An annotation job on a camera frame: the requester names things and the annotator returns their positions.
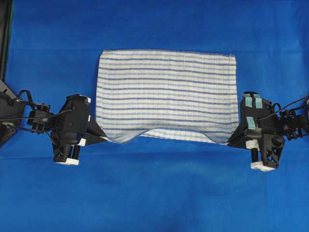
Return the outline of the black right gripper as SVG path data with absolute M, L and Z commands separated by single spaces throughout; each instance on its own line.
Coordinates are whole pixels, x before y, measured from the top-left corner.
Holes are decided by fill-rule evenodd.
M 251 168 L 254 170 L 273 171 L 279 167 L 285 139 L 276 132 L 273 118 L 264 119 L 271 113 L 271 102 L 255 92 L 243 93 L 241 121 L 227 145 L 251 151 Z

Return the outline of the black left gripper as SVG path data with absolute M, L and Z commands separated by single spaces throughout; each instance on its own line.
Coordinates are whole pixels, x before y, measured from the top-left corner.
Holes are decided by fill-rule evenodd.
M 80 94 L 68 96 L 51 133 L 54 162 L 78 165 L 82 146 L 107 142 L 105 132 L 90 115 L 91 99 Z

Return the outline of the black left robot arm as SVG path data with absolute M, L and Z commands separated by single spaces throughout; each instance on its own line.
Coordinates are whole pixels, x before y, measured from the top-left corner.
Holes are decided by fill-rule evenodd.
M 28 90 L 14 94 L 1 82 L 0 144 L 4 145 L 18 130 L 45 133 L 51 140 L 55 163 L 78 165 L 81 147 L 107 141 L 90 114 L 90 104 L 89 97 L 70 95 L 53 114 L 48 104 L 35 103 Z

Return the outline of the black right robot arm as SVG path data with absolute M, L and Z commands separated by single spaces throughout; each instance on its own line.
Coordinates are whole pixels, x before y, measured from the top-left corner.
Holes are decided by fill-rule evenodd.
M 251 151 L 251 168 L 263 172 L 275 170 L 285 141 L 309 134 L 309 115 L 298 115 L 309 105 L 288 109 L 272 103 L 256 92 L 244 92 L 240 106 L 240 124 L 229 138 L 229 147 Z

